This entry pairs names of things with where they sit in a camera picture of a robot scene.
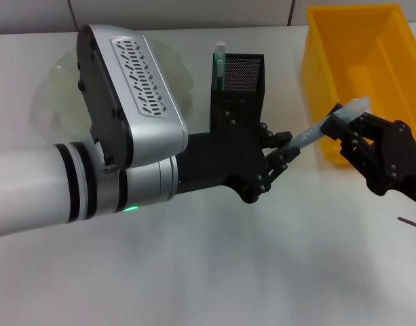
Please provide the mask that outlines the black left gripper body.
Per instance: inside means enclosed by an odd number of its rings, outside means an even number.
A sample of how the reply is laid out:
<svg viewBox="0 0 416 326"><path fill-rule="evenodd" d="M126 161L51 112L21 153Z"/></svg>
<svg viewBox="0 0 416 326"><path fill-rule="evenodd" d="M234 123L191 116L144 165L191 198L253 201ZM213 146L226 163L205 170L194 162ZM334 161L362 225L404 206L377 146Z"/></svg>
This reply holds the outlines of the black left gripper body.
<svg viewBox="0 0 416 326"><path fill-rule="evenodd" d="M260 131L264 128L259 118L211 112L210 131L191 134L186 150L176 156L177 194L224 186L243 202L255 203L271 189Z"/></svg>

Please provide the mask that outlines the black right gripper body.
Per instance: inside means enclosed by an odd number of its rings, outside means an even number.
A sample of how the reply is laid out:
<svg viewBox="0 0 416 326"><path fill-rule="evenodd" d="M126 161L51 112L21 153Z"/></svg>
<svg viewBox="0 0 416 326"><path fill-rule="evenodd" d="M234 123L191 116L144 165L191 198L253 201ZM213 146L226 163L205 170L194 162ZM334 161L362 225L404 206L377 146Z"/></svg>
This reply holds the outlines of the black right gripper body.
<svg viewBox="0 0 416 326"><path fill-rule="evenodd" d="M404 122L394 122L383 133L377 146L381 165L377 174L366 179L368 188L378 196L396 190L416 200L416 140Z"/></svg>

